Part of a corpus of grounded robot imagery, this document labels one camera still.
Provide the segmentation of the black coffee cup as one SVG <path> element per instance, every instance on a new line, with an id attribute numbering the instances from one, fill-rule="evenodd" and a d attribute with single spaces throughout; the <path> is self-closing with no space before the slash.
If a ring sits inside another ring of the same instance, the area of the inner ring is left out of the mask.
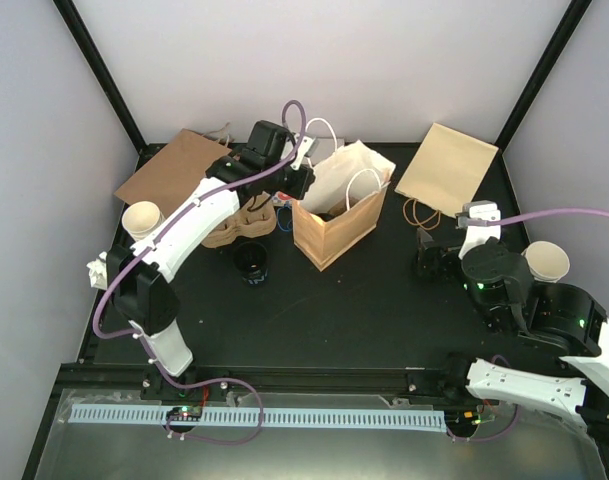
<path id="1" fill-rule="evenodd" d="M 233 264 L 246 285 L 257 287 L 267 281 L 268 252 L 261 243 L 240 244 L 233 252 Z"/>
<path id="2" fill-rule="evenodd" d="M 330 221 L 334 220 L 335 218 L 337 218 L 337 215 L 326 212 L 326 213 L 319 213 L 318 217 L 323 222 L 330 222 Z"/>

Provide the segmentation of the orange paper bag white handles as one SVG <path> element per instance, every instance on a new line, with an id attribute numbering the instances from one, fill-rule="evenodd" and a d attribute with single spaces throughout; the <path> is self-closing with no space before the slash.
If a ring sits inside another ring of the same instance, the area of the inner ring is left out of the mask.
<path id="1" fill-rule="evenodd" d="M 372 232 L 396 165 L 357 140 L 336 149 L 313 170 L 315 181 L 292 206 L 293 240 L 320 271 Z M 319 213 L 337 218 L 323 222 Z"/>

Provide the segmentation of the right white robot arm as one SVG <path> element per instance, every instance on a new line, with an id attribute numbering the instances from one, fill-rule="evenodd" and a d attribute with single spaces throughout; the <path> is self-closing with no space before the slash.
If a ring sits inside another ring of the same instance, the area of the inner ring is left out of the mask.
<path id="1" fill-rule="evenodd" d="M 609 318 L 594 297 L 537 280 L 527 260 L 494 236 L 471 249 L 424 230 L 416 239 L 419 277 L 460 280 L 491 332 L 549 354 L 573 373 L 549 376 L 453 353 L 444 368 L 411 376 L 417 394 L 449 404 L 496 400 L 539 410 L 609 446 Z"/>

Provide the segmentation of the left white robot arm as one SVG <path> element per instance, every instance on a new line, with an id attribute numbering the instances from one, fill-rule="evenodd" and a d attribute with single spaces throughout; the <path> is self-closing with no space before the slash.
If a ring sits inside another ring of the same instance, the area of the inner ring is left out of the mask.
<path id="1" fill-rule="evenodd" d="M 304 163 L 315 140 L 269 121 L 257 122 L 248 142 L 215 160 L 196 189 L 152 233 L 107 254 L 108 284 L 102 306 L 112 305 L 129 323 L 125 333 L 140 341 L 165 372 L 163 386 L 177 399 L 198 388 L 188 368 L 193 354 L 177 323 L 179 300 L 171 286 L 193 251 L 228 217 L 262 193 L 300 199 L 314 181 Z"/>

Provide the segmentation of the black coffee cup open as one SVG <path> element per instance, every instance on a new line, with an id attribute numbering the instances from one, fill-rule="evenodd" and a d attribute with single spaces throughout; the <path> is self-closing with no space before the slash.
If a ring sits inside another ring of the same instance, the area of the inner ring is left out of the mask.
<path id="1" fill-rule="evenodd" d="M 267 281 L 268 252 L 261 243 L 240 244 L 233 252 L 233 264 L 246 285 L 257 287 Z"/>

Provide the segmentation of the blue checkered paper bag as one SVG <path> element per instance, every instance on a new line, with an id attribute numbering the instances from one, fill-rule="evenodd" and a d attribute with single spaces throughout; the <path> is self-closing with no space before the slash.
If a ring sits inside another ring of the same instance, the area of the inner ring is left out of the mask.
<path id="1" fill-rule="evenodd" d="M 293 202 L 293 198 L 283 192 L 276 192 L 272 195 L 272 205 L 275 208 L 290 207 Z"/>

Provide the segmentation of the right stack paper cups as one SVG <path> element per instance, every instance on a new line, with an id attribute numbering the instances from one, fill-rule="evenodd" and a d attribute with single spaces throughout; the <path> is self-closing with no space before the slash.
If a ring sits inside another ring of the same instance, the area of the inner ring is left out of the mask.
<path id="1" fill-rule="evenodd" d="M 523 252 L 529 270 L 536 280 L 556 283 L 570 271 L 570 259 L 559 245 L 548 241 L 531 243 Z"/>

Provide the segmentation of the stack paper cups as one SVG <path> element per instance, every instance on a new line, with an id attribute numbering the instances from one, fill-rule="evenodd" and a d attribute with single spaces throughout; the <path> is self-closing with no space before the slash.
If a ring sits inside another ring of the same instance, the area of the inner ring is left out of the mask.
<path id="1" fill-rule="evenodd" d="M 559 245 L 548 241 L 531 243 L 523 252 L 529 270 L 536 280 L 556 283 L 570 271 L 570 259 Z"/>
<path id="2" fill-rule="evenodd" d="M 130 205 L 121 217 L 122 227 L 134 241 L 146 238 L 164 221 L 165 217 L 160 208 L 150 201 Z"/>

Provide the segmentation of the brown kraft paper bag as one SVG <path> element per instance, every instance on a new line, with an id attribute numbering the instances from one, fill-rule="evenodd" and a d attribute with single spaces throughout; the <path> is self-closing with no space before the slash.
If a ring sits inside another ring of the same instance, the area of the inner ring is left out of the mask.
<path id="1" fill-rule="evenodd" d="M 205 171 L 229 152 L 228 147 L 183 129 L 114 195 L 127 205 L 150 201 L 168 217 L 197 188 Z"/>

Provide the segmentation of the right base circuit board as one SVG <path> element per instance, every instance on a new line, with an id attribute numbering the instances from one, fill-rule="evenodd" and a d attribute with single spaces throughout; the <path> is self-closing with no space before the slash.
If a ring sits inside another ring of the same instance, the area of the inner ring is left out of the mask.
<path id="1" fill-rule="evenodd" d="M 445 413 L 445 421 L 450 425 L 480 425 L 483 423 L 493 422 L 497 418 L 496 414 L 490 410 L 464 410 L 451 411 Z"/>

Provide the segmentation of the base circuit board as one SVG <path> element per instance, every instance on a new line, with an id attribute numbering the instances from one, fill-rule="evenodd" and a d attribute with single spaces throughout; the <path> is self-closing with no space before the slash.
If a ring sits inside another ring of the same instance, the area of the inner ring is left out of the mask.
<path id="1" fill-rule="evenodd" d="M 166 413 L 167 421 L 198 421 L 202 416 L 201 406 L 177 406 Z"/>
<path id="2" fill-rule="evenodd" d="M 451 411 L 445 413 L 445 421 L 450 425 L 480 425 L 483 423 L 493 422 L 497 418 L 496 414 L 490 410 L 464 410 Z"/>

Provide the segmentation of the left stack paper cups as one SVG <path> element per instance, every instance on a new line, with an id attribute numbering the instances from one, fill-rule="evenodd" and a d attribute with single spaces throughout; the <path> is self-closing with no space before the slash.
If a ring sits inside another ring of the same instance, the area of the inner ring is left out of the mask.
<path id="1" fill-rule="evenodd" d="M 146 238 L 164 221 L 165 217 L 160 208 L 150 201 L 130 205 L 121 217 L 122 227 L 134 241 Z"/>

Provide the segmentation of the white wrapped straws bundle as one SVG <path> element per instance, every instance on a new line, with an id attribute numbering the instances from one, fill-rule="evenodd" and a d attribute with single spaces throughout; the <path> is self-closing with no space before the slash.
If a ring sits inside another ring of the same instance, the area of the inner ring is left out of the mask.
<path id="1" fill-rule="evenodd" d="M 89 262 L 86 267 L 88 269 L 89 281 L 92 288 L 106 290 L 108 287 L 107 273 L 107 252 L 101 252 L 98 257 Z"/>

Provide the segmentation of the left base circuit board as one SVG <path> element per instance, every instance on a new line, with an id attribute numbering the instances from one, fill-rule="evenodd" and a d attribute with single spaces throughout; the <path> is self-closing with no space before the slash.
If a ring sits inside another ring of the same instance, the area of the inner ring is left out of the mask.
<path id="1" fill-rule="evenodd" d="M 201 406 L 177 406 L 166 413 L 167 421 L 198 421 L 202 416 Z"/>

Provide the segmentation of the right black frame post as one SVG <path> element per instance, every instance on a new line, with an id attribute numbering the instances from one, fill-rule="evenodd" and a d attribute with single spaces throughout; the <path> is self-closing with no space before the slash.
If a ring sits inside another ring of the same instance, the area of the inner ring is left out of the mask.
<path id="1" fill-rule="evenodd" d="M 591 0 L 569 2 L 495 141 L 500 150 L 510 145 L 591 4 Z"/>

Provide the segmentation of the black frame post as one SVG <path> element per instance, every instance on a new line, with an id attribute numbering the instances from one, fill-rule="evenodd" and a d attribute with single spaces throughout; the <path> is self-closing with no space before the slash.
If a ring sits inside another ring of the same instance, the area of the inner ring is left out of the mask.
<path id="1" fill-rule="evenodd" d="M 147 142 L 138 128 L 75 3 L 72 0 L 53 0 L 53 4 L 95 76 L 135 151 L 141 154 L 146 149 Z"/>
<path id="2" fill-rule="evenodd" d="M 510 145 L 591 4 L 591 0 L 569 2 L 495 141 L 500 150 Z"/>

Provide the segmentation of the left black frame post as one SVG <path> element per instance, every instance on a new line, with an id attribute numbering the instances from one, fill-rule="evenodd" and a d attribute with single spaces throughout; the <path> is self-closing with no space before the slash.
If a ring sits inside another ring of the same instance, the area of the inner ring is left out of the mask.
<path id="1" fill-rule="evenodd" d="M 75 3 L 72 0 L 53 0 L 53 4 L 95 76 L 135 151 L 141 154 L 146 149 L 147 142 L 138 128 Z"/>

